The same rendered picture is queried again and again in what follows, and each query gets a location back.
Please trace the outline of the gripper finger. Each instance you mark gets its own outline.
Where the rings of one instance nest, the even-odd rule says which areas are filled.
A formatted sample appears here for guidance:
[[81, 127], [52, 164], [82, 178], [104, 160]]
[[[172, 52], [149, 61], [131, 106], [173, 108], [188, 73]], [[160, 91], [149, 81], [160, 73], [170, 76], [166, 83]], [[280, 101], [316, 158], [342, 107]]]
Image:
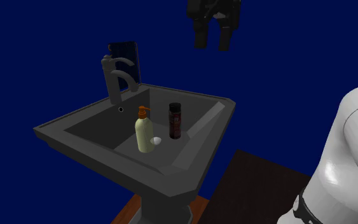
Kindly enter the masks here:
[[232, 25], [223, 25], [220, 27], [219, 51], [228, 51], [230, 49], [230, 40], [233, 32]]
[[201, 22], [201, 21], [194, 21], [193, 29], [195, 32], [194, 47], [195, 48], [206, 48], [207, 47], [208, 31], [209, 31], [208, 24], [206, 24], [205, 22]]

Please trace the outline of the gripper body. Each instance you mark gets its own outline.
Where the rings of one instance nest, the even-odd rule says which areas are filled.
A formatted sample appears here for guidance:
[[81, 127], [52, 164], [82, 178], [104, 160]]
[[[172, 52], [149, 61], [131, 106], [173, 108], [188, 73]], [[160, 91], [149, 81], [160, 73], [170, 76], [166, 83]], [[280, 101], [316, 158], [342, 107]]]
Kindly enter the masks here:
[[223, 27], [238, 29], [242, 0], [187, 0], [186, 14], [193, 20], [194, 31], [206, 28], [212, 18]]

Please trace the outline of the dark framed mirror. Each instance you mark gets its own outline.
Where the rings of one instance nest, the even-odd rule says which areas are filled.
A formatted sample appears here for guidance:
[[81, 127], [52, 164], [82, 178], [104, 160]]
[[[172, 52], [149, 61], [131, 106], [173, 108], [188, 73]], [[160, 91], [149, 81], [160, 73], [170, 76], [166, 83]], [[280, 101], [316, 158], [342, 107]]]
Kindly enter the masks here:
[[[109, 43], [108, 50], [109, 58], [107, 60], [107, 71], [109, 73], [112, 70], [124, 71], [134, 79], [136, 84], [141, 84], [137, 43], [135, 41]], [[130, 66], [125, 62], [117, 61], [113, 63], [109, 61], [118, 57], [126, 58], [134, 64]]]

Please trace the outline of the dark red spray can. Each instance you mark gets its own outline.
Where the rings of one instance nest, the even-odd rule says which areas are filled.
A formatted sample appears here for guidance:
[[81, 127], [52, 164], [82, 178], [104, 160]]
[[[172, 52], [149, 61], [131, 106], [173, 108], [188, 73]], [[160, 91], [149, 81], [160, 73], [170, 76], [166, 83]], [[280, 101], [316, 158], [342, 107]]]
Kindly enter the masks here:
[[169, 104], [169, 136], [172, 139], [181, 137], [181, 104], [178, 102]]

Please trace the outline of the grey faucet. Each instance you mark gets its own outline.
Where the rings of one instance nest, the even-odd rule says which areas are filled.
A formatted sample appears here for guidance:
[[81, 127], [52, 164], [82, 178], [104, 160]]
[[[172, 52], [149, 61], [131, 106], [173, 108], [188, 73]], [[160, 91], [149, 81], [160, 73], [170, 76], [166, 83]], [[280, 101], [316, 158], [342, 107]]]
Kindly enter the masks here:
[[105, 55], [101, 60], [109, 99], [113, 105], [122, 102], [118, 78], [122, 78], [126, 81], [131, 92], [136, 92], [139, 89], [138, 84], [128, 73], [116, 68], [117, 62], [124, 62], [128, 66], [135, 65], [131, 60], [124, 57], [112, 58], [110, 55]]

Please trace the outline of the cream soap bottle orange pump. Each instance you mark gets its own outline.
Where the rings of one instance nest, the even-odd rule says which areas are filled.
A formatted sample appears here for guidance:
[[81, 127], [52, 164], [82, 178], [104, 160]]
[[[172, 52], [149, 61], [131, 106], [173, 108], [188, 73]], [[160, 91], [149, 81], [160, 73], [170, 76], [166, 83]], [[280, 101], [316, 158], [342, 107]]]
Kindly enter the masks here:
[[137, 138], [138, 149], [142, 153], [149, 153], [154, 150], [154, 134], [153, 123], [148, 118], [147, 110], [149, 108], [145, 106], [139, 106], [138, 119], [135, 122], [135, 133]]

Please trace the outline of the grey pedestal sink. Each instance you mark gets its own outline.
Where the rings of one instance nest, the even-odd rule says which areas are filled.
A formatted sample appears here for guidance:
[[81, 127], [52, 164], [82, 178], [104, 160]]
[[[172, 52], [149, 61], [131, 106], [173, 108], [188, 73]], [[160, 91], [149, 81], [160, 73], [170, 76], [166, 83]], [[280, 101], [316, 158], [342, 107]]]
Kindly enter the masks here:
[[[141, 197], [129, 224], [191, 224], [196, 199], [235, 110], [228, 98], [143, 84], [34, 128], [48, 145]], [[181, 104], [181, 137], [169, 136], [169, 104]], [[161, 143], [138, 149], [135, 122], [145, 106]]]

